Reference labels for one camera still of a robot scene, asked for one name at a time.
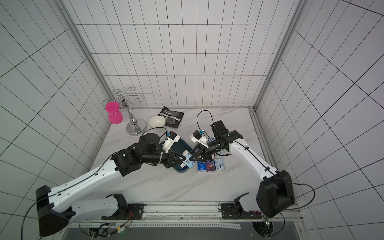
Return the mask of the dark purple anime tissue pack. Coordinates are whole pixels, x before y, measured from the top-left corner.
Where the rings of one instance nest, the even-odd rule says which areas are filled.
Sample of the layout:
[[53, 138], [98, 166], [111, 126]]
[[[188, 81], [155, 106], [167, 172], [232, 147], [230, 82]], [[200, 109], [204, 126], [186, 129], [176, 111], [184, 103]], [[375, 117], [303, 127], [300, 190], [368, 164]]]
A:
[[214, 160], [207, 160], [206, 161], [206, 170], [208, 173], [210, 172], [216, 172], [216, 165], [215, 165], [215, 161]]

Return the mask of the light blue striped tissue pack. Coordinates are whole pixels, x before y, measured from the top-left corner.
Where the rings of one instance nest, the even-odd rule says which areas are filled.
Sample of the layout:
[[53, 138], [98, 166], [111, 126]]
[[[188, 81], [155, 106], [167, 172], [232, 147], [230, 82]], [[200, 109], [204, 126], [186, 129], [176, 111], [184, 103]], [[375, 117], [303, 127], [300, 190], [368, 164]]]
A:
[[225, 171], [223, 158], [214, 159], [216, 171]]

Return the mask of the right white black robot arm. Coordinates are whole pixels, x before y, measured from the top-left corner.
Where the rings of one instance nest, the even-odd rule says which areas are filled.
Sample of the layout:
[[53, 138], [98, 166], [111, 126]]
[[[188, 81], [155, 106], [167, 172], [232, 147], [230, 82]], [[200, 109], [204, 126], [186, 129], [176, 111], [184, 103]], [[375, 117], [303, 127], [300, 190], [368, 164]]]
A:
[[278, 171], [253, 151], [238, 131], [229, 131], [222, 121], [211, 125], [214, 139], [204, 136], [203, 130], [196, 130], [191, 141], [196, 143], [190, 157], [192, 161], [207, 162], [212, 155], [226, 150], [240, 160], [256, 180], [257, 194], [245, 193], [234, 200], [235, 212], [242, 214], [257, 212], [273, 218], [295, 203], [292, 178], [286, 171]]

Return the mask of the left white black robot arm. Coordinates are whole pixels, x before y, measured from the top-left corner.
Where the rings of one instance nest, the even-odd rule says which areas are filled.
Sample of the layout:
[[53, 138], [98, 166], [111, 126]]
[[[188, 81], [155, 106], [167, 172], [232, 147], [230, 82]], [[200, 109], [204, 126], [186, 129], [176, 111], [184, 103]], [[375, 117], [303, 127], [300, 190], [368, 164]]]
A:
[[142, 135], [138, 143], [112, 153], [94, 170], [54, 188], [38, 188], [36, 200], [40, 236], [53, 235], [80, 220], [132, 219], [132, 208], [123, 194], [113, 194], [99, 200], [84, 201], [83, 198], [99, 187], [139, 170], [143, 164], [164, 165], [169, 169], [185, 161], [185, 156], [171, 149], [180, 139], [173, 131], [167, 134], [163, 144], [160, 144], [157, 134]]

